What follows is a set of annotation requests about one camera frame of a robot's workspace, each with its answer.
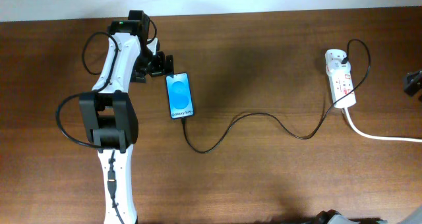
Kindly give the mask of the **blue Galaxy smartphone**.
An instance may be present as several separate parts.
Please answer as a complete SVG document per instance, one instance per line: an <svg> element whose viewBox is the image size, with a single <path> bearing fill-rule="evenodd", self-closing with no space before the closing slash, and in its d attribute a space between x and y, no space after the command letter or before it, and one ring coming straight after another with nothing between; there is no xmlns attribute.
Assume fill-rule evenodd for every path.
<svg viewBox="0 0 422 224"><path fill-rule="evenodd" d="M166 76L169 111L172 119L181 119L194 115L191 88L187 73Z"/></svg>

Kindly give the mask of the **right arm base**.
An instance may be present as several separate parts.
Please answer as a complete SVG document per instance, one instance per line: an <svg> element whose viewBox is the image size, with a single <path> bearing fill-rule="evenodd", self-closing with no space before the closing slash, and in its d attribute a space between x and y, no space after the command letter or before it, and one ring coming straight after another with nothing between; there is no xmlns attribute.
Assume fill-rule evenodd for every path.
<svg viewBox="0 0 422 224"><path fill-rule="evenodd" d="M321 211L310 221L310 224L388 224L386 220L378 217L348 219L336 210Z"/></svg>

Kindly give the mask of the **white USB charger plug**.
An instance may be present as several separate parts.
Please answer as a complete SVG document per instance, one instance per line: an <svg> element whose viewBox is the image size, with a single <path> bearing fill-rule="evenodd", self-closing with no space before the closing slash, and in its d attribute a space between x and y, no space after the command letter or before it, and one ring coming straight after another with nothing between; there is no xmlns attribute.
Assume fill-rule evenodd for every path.
<svg viewBox="0 0 422 224"><path fill-rule="evenodd" d="M347 73L351 70L351 65L347 61L343 60L346 58L346 52L341 49L329 49L325 53L326 60L326 73L328 76L333 76L337 73Z"/></svg>

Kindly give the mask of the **white power strip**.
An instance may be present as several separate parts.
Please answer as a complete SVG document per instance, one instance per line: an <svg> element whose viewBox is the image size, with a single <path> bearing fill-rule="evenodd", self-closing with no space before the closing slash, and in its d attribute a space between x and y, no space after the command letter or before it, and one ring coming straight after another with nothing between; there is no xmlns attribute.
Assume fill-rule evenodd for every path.
<svg viewBox="0 0 422 224"><path fill-rule="evenodd" d="M355 93L352 92L351 71L328 76L328 79L335 108L344 109L356 104Z"/></svg>

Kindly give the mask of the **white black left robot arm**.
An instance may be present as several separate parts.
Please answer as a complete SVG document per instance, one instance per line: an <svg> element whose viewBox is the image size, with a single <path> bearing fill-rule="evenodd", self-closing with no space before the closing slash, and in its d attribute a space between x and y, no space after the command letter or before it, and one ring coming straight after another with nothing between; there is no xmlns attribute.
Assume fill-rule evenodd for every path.
<svg viewBox="0 0 422 224"><path fill-rule="evenodd" d="M137 223L133 201L131 158L139 128L129 98L131 83L147 76L174 72L173 57L160 51L153 26L144 11L129 11L126 20L114 20L105 31L108 53L98 81L79 97L89 146L97 151L105 190L105 223Z"/></svg>

